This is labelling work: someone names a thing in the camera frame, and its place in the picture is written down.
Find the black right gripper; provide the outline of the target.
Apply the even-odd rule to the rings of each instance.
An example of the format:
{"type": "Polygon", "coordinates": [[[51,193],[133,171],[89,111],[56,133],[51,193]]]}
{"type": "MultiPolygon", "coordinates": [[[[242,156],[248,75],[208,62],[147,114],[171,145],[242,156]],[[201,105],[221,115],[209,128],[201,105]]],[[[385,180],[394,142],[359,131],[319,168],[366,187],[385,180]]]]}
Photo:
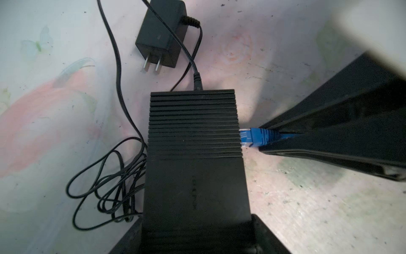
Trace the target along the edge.
{"type": "Polygon", "coordinates": [[[311,132],[405,107],[406,2],[330,1],[329,7],[339,30],[368,53],[263,129],[311,132]]]}

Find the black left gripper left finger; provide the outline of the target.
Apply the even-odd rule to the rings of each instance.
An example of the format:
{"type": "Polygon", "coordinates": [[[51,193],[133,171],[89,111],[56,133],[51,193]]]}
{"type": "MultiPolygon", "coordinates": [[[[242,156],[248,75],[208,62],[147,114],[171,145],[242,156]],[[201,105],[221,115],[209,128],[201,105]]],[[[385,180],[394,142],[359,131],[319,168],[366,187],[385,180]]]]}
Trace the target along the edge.
{"type": "Polygon", "coordinates": [[[109,254],[140,254],[142,222],[142,217],[138,218],[109,254]]]}

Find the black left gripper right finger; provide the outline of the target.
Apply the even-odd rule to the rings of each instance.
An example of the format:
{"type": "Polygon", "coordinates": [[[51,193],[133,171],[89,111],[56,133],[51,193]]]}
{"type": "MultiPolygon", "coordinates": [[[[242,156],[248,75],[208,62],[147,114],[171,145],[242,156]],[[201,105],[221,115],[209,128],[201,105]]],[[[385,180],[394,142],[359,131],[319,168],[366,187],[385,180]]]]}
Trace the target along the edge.
{"type": "Polygon", "coordinates": [[[256,214],[252,214],[252,225],[257,254],[291,254],[256,214]]]}

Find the black power adapter with cable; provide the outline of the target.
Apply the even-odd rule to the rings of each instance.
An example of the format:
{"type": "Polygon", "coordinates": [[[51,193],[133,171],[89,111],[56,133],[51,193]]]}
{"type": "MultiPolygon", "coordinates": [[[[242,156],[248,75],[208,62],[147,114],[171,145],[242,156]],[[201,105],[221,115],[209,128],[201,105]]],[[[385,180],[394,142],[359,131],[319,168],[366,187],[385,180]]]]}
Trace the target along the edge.
{"type": "MultiPolygon", "coordinates": [[[[144,65],[147,66],[152,62],[157,68],[160,66],[174,68],[180,52],[183,51],[189,61],[183,76],[191,69],[197,73],[195,57],[202,43],[203,29],[198,20],[188,16],[184,1],[144,1],[144,4],[147,12],[135,42],[144,57],[144,65]]],[[[118,101],[137,135],[119,142],[106,155],[81,170],[68,182],[66,195],[80,201],[72,218],[73,227],[78,231],[92,231],[110,223],[132,222],[142,216],[143,213],[136,208],[136,195],[145,186],[139,181],[146,174],[148,155],[148,145],[125,105],[121,86],[122,62],[117,42],[102,3],[98,1],[97,6],[115,56],[118,101]],[[83,194],[72,194],[70,192],[72,183],[95,166],[99,166],[99,170],[89,190],[83,194]],[[92,194],[98,201],[96,205],[98,212],[110,215],[111,218],[98,225],[83,227],[77,223],[77,215],[85,200],[92,194]]]]}

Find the black network switch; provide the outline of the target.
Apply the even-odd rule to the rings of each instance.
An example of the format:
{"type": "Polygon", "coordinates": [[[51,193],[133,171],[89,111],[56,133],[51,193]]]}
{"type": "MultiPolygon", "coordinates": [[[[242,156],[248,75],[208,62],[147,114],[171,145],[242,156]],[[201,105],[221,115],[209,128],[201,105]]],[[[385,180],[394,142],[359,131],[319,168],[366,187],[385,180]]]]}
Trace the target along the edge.
{"type": "Polygon", "coordinates": [[[141,253],[256,252],[233,90],[150,98],[141,253]]]}

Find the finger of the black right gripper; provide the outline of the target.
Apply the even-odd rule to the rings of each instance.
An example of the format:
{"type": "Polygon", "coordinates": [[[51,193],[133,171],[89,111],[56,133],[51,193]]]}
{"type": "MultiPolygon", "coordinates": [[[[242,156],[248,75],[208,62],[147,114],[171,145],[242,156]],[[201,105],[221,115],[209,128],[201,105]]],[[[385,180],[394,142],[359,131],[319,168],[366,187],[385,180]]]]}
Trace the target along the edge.
{"type": "Polygon", "coordinates": [[[268,155],[312,159],[396,182],[406,180],[404,108],[262,146],[268,155]]]}

